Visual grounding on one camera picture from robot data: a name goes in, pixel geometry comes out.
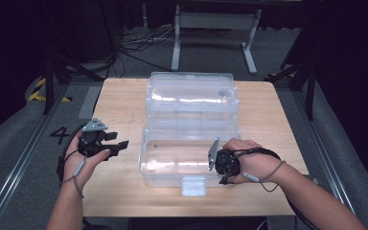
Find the white cable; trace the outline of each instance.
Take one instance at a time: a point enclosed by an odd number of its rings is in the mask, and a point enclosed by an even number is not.
[[[82,197],[82,198],[84,198],[84,196],[83,196],[83,194],[82,194],[82,190],[79,188],[79,186],[77,185],[77,180],[76,180],[76,178],[77,178],[77,175],[79,175],[79,173],[80,173],[80,171],[81,171],[81,169],[82,169],[82,167],[84,166],[84,164],[85,164],[85,160],[86,160],[86,156],[83,158],[83,160],[77,165],[77,167],[76,167],[76,169],[74,170],[74,172],[73,172],[73,176],[71,176],[70,178],[68,178],[68,179],[66,179],[66,180],[64,180],[64,181],[62,181],[61,183],[60,183],[60,185],[62,185],[62,184],[64,184],[65,182],[67,182],[67,181],[70,181],[70,180],[74,180],[74,184],[76,185],[76,188],[77,188],[77,191],[79,192],[79,194],[80,194],[80,196]]]
[[[270,230],[270,229],[271,229],[271,223],[270,223],[270,221],[268,221],[267,219],[261,223],[261,225],[258,227],[258,229],[257,229],[257,230],[259,230],[259,229],[263,226],[263,224],[264,224],[265,222],[267,222],[267,227],[268,227],[268,228],[267,228],[267,230]]]

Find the cable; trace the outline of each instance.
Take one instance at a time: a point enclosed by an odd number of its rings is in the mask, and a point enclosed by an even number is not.
[[[108,66],[108,68],[106,69],[106,74],[105,74],[105,78],[107,79],[107,76],[109,74],[109,69],[110,69],[110,65]]]
[[[277,187],[279,187],[279,185],[278,184],[276,184],[276,186],[274,186],[274,188],[273,189],[271,189],[271,190],[269,190],[268,188],[266,188],[265,187],[265,185],[263,184],[263,183],[260,183],[261,185],[262,185],[262,187],[268,192],[268,193],[272,193],[272,192],[274,192],[276,189],[277,189]]]
[[[70,180],[74,180],[74,184],[76,185],[77,191],[79,192],[79,194],[82,198],[84,198],[84,196],[82,194],[82,189],[80,189],[80,187],[77,185],[76,178],[77,178],[77,175],[79,175],[82,167],[85,165],[85,160],[86,160],[86,156],[84,156],[83,160],[77,165],[76,169],[73,172],[73,176],[71,176],[70,178],[68,178],[68,179],[66,179],[66,180],[64,180],[60,183],[60,186],[61,186],[62,184],[66,183]]]
[[[64,162],[66,162],[66,161],[67,161],[68,157],[70,157],[72,154],[76,153],[76,152],[77,152],[77,151],[79,151],[79,150],[80,150],[80,149],[76,149],[75,151],[73,151],[73,152],[71,152],[70,154],[68,154],[68,156],[67,156],[67,157],[65,157]]]
[[[260,179],[260,182],[261,183],[263,183],[263,182],[265,182],[266,180],[268,180],[273,174],[275,174],[279,169],[280,169],[280,167],[282,167],[282,165],[284,164],[284,163],[286,163],[286,161],[282,161],[282,162],[280,162],[280,164],[276,167],[276,169],[274,169],[274,171],[273,172],[271,172],[271,174],[269,174],[268,176],[266,176],[265,178],[263,178],[263,179]]]
[[[59,39],[61,40],[62,44],[64,45],[64,48],[67,51],[68,55],[70,55],[70,58],[72,58],[73,61],[76,61],[76,59],[73,57],[73,55],[71,54],[70,50],[68,49],[67,45],[65,44],[65,40],[64,40],[64,38],[62,38],[61,33],[59,32],[58,27],[56,26],[56,23],[53,20],[53,17],[50,15],[49,10],[46,7],[46,4],[44,4],[44,1],[43,0],[40,0],[40,2],[41,2],[41,5],[44,8],[44,11],[46,12],[47,16],[49,17],[49,19],[50,19],[53,27],[55,28]]]
[[[88,69],[89,71],[91,71],[92,73],[98,73],[101,72],[102,70],[105,70],[107,68],[109,68],[110,64],[105,64],[103,66],[97,67],[97,68],[93,68],[93,69]],[[82,75],[82,72],[75,70],[75,69],[67,69],[69,72],[71,72],[72,74],[75,75]]]
[[[156,31],[151,32],[143,32],[145,33],[143,36],[138,37],[137,34],[125,34],[120,39],[120,50],[125,51],[125,53],[137,52],[137,51],[144,51],[148,49],[153,44],[160,44],[166,40],[172,41],[169,39],[171,34],[173,33],[174,27],[157,34]]]
[[[123,73],[119,76],[119,78],[121,78],[126,72],[127,70],[125,69],[125,62],[123,59],[121,59],[121,57],[119,57],[119,54],[116,54],[116,58],[118,58],[121,62],[122,62],[122,69],[123,69]]]
[[[153,64],[153,63],[150,63],[150,62],[148,62],[148,61],[145,61],[145,60],[143,60],[143,59],[140,59],[140,58],[138,58],[138,57],[132,56],[132,55],[130,55],[130,54],[128,54],[128,53],[125,53],[125,52],[122,52],[122,51],[121,51],[121,53],[122,53],[122,54],[124,54],[124,55],[126,55],[126,56],[128,56],[128,57],[135,58],[135,59],[137,59],[137,60],[140,60],[140,61],[142,61],[142,62],[145,62],[146,64],[149,64],[149,65],[152,65],[152,66],[154,66],[154,67],[157,67],[157,68],[160,68],[160,69],[164,69],[164,70],[167,70],[167,71],[171,72],[171,69],[169,69],[169,68],[166,68],[166,67],[163,67],[163,66],[160,66],[160,65],[156,65],[156,64]]]
[[[267,222],[267,230],[270,230],[270,229],[271,229],[271,223],[270,223],[270,221],[268,221],[267,219],[266,219],[265,221],[263,221],[263,222],[261,223],[261,225],[259,225],[259,227],[258,227],[258,229],[257,229],[257,230],[259,230],[259,229],[263,226],[263,224],[264,224],[265,222]]]
[[[115,70],[115,68],[113,67],[113,65],[112,65],[112,70],[113,70],[113,73],[115,74],[115,77],[116,78],[118,78],[118,74],[116,74],[116,70]]]

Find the finger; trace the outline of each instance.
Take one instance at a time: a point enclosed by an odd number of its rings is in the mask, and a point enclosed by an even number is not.
[[[250,180],[244,178],[242,174],[237,174],[228,178],[228,182],[232,184],[242,184],[251,182]]]
[[[242,140],[232,138],[229,142],[227,142],[222,147],[226,150],[239,150],[244,145],[244,142]]]
[[[254,142],[254,141],[252,141],[252,140],[246,140],[245,141],[247,144],[249,144],[249,145],[251,145],[251,146],[253,146],[253,148],[256,148],[256,147],[262,147],[259,143],[257,143],[257,142]]]
[[[82,130],[80,129],[77,131],[76,135],[74,135],[73,140],[71,141],[71,144],[77,145],[80,141],[81,134],[82,134]]]
[[[97,166],[98,164],[103,162],[106,159],[106,157],[109,156],[109,154],[110,154],[110,149],[104,149],[98,152],[97,154],[89,157],[89,161],[95,164],[95,166]]]

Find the clear plastic container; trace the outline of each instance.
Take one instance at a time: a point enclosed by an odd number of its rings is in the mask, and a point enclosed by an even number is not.
[[[190,193],[200,184],[220,186],[217,173],[208,169],[207,152],[217,137],[222,143],[241,138],[239,104],[232,75],[153,73],[139,160],[146,183],[190,185]]]
[[[149,124],[228,126],[238,122],[238,90],[230,74],[153,73]]]

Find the hand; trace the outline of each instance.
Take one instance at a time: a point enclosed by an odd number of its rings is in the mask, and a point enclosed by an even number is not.
[[[253,149],[256,147],[261,148],[262,146],[251,140],[244,141],[235,138],[231,139],[228,143],[223,145],[224,149],[231,150],[235,154],[241,153],[242,150]],[[280,164],[279,159],[260,153],[246,154],[239,157],[238,159],[241,162],[241,173],[231,176],[228,179],[229,182],[235,184],[251,182],[249,179],[245,178],[242,173],[249,173],[257,176],[258,178],[264,178],[271,174]],[[273,176],[268,178],[266,182],[272,182],[274,179]]]
[[[80,154],[79,152],[74,152],[79,148],[79,141],[81,136],[81,130],[74,136],[73,140],[70,143],[70,146],[68,147],[65,158],[68,159],[65,162],[64,166],[64,176],[63,180],[67,180],[69,178],[73,177],[73,173],[77,166],[80,164],[81,161],[84,160],[84,156]],[[95,170],[95,167],[97,167],[98,164],[100,164],[102,161],[105,160],[105,158],[110,154],[109,149],[105,149],[100,151],[98,154],[88,157],[85,159],[85,164],[83,165],[82,169],[80,170],[80,173],[76,176],[76,184],[78,188],[82,191],[83,186],[85,183],[89,180],[92,173]]]

